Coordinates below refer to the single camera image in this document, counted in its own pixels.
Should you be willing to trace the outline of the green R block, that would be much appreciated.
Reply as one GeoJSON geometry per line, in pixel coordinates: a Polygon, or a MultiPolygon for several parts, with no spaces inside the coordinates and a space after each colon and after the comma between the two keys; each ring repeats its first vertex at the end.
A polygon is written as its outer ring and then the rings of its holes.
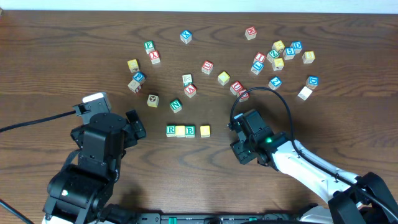
{"type": "Polygon", "coordinates": [[[168,138],[172,138],[176,136],[176,125],[167,125],[166,126],[166,136],[168,138]]]}

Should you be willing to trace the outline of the yellow O block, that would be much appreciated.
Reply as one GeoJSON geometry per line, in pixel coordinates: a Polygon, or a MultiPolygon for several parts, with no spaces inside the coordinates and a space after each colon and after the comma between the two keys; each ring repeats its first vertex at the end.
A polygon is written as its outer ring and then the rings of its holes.
{"type": "Polygon", "coordinates": [[[177,138],[184,138],[185,137],[185,126],[178,125],[175,127],[175,135],[177,138]]]}

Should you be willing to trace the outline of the green B block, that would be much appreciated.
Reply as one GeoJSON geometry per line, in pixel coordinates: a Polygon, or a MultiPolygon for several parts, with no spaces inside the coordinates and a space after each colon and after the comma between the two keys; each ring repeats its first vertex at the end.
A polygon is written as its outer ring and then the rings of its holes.
{"type": "Polygon", "coordinates": [[[185,126],[185,137],[186,138],[195,137],[195,126],[193,125],[185,126]]]}

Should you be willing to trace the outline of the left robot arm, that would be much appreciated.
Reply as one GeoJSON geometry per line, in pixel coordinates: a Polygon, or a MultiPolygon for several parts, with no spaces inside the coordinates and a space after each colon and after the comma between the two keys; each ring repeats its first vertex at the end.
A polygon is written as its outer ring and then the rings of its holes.
{"type": "Polygon", "coordinates": [[[99,221],[121,174],[126,149],[146,136],[136,110],[120,116],[105,99],[75,105],[83,124],[70,133],[78,149],[48,184],[44,223],[99,221]]]}

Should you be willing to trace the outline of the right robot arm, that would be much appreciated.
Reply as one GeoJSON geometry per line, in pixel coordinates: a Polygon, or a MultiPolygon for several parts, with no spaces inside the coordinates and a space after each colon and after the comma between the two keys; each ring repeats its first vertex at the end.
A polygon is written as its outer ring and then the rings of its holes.
{"type": "Polygon", "coordinates": [[[287,133],[274,133],[257,110],[233,117],[228,127],[237,134],[231,148],[241,164],[256,159],[301,182],[328,204],[333,223],[397,223],[397,202],[377,174],[330,164],[287,133]]]}

